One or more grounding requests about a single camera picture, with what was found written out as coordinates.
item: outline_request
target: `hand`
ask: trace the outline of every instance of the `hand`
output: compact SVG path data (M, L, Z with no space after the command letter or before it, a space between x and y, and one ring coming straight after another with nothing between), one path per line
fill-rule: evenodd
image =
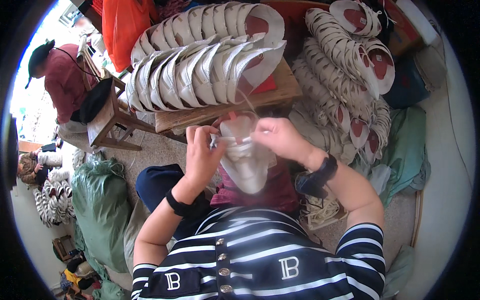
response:
M43 169L43 165L42 165L42 164L37 164L37 165L35 166L34 172L37 173L37 172L40 171L41 169Z
M187 166L184 178L194 191L200 193L212 179L220 159L225 152L225 143L210 150L207 138L218 133L212 126L190 126L187 128Z
M35 156L38 156L38 154L39 154L40 152L42 152L42 148L38 148L37 150L35 150L35 151L33 152L33 154L34 154Z
M309 161L312 155L328 156L325 151L307 142L295 129L292 122L285 118L258 120L257 127L250 137L255 142L270 148L278 156L295 160L307 168L310 168Z

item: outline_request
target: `black wristband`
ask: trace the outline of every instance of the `black wristband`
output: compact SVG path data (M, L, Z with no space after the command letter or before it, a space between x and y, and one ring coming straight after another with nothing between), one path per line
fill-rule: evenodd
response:
M191 214L192 208L194 207L195 200L193 201L193 203L191 205L181 203L181 202L177 202L177 200L175 200L175 198L173 198L172 189L168 190L167 194L165 194L165 197L166 197L170 207L173 208L173 212L177 216L188 216L188 215Z
M328 194L323 189L327 181L333 178L336 174L338 164L335 157L328 154L320 168L315 172L301 176L297 179L295 189L302 194L310 195L319 199L324 199Z

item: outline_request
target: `label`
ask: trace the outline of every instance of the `label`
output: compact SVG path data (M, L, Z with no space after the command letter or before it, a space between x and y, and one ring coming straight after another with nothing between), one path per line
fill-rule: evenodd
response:
M270 159L268 160L268 168L276 166L276 155L273 152L270 152Z

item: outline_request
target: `pile of shoe uppers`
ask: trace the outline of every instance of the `pile of shoe uppers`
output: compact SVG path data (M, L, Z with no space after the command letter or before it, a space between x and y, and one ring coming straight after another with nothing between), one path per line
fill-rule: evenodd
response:
M292 66L305 98L290 119L342 162L350 164L361 152L372 164L382 157L390 132L389 107L381 95L395 78L393 58L375 38L382 29L378 12L351 0L335 1L329 10L309 9L305 15L313 37ZM320 129L313 137L312 123Z
M69 224L70 218L75 217L72 205L72 188L66 180L45 181L42 191L33 190L36 210L47 228L60 223Z
M177 111L237 104L275 70L286 41L264 4L196 6L147 29L132 50L131 108Z

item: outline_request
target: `red shirt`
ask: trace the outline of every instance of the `red shirt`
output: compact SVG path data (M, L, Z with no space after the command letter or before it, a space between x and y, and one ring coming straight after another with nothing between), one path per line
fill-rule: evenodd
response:
M78 45L66 44L58 48L67 51L76 60ZM57 109L59 124L67 123L87 94L82 79L83 72L65 52L57 49L52 49L48 54L46 66L45 89L52 98L53 107ZM87 78L91 87L98 83L92 75L87 74Z

